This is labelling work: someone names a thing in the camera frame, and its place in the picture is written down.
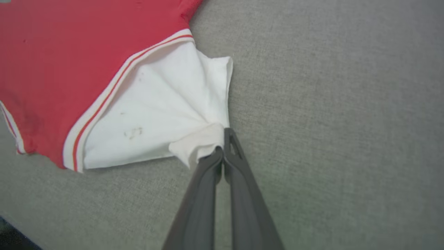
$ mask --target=garment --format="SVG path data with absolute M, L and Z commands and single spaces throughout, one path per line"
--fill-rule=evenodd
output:
M 17 151 L 40 153 L 60 168 L 81 172 L 84 165 L 170 156 L 170 143 L 180 145 L 180 139 L 209 126 L 228 126 L 232 64 L 195 48 L 188 21 L 200 1 L 15 0 L 0 5 L 0 103 Z M 144 78 L 134 78 L 142 73 Z M 157 106 L 147 106 L 143 97 Z M 170 101 L 160 104 L 154 97 Z M 159 115 L 166 114 L 159 107 L 168 104 L 169 112 L 185 110 L 182 118 L 194 112 L 198 119 Z M 123 109 L 127 117 L 116 118 Z M 175 132 L 161 130 L 171 122 Z M 139 133 L 143 136 L 134 140 Z M 124 145 L 121 137 L 132 137 L 131 144 Z M 201 138 L 194 141 L 191 147 L 205 147 Z M 177 155 L 187 151 L 174 150 Z M 187 165 L 191 154 L 181 157 Z

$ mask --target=gray table surface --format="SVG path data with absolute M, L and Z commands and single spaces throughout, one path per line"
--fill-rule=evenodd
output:
M 444 248 L 444 2 L 205 0 L 231 56 L 230 122 L 287 249 Z M 19 156 L 0 122 L 0 215 L 46 250 L 160 249 L 192 173 L 168 158 L 84 175 Z M 229 186 L 216 249 L 231 248 Z

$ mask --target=striped trim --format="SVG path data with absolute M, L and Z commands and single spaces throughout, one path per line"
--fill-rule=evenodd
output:
M 194 42 L 189 29 L 179 31 L 162 42 L 140 51 L 127 59 L 110 84 L 99 95 L 91 107 L 77 120 L 68 133 L 63 146 L 63 164 L 65 167 L 76 172 L 83 171 L 83 147 L 86 138 L 103 112 L 107 109 L 119 86 L 131 69 L 153 52 L 166 46 L 185 41 Z
M 24 149 L 24 143 L 22 136 L 20 134 L 19 128 L 17 127 L 17 124 L 12 117 L 12 114 L 8 111 L 8 109 L 5 107 L 2 101 L 0 101 L 0 106 L 3 111 L 3 116 L 6 121 L 6 125 L 8 125 L 9 132 L 14 136 L 16 140 L 16 147 L 17 147 L 17 153 L 24 154 L 26 153 Z

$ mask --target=white fabric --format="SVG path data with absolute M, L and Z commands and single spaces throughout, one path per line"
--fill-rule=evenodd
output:
M 192 42 L 135 67 L 87 137 L 84 164 L 103 168 L 176 155 L 187 166 L 223 146 L 231 58 L 210 59 Z

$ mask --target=stain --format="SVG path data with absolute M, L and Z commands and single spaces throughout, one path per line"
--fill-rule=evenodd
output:
M 130 140 L 134 139 L 136 136 L 139 136 L 143 133 L 143 129 L 141 127 L 131 129 L 131 131 L 123 132 L 125 137 L 129 137 Z
M 142 8 L 142 1 L 141 0 L 137 0 L 136 1 L 136 6 L 137 6 L 137 8 Z

